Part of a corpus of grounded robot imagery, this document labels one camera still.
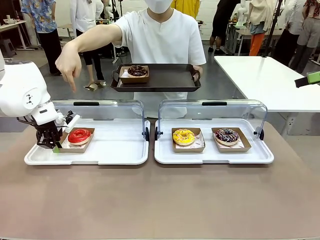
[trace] transparent cover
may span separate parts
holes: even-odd
[[[94,121],[129,121],[141,124],[145,137],[144,105],[138,100],[56,100],[54,106],[63,115],[68,111],[81,116],[82,119]]]
[[[259,138],[267,112],[267,107],[257,100],[164,100],[158,110],[158,138],[162,134],[161,125],[173,119],[180,121],[242,119],[252,125],[255,130],[254,135]]]

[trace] face mask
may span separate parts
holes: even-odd
[[[171,5],[172,0],[144,0],[148,8],[155,14],[163,14]]]

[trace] orange pants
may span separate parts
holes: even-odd
[[[264,33],[258,33],[258,34],[252,35],[249,56],[257,56],[259,49],[261,47],[261,44],[264,41],[264,38],[265,38]]]

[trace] yellow frosted donut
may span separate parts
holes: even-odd
[[[188,129],[179,129],[173,133],[172,138],[176,144],[187,146],[195,141],[195,134]]]

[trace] yellow shirt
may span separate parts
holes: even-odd
[[[196,18],[199,12],[200,0],[173,0],[171,7]]]

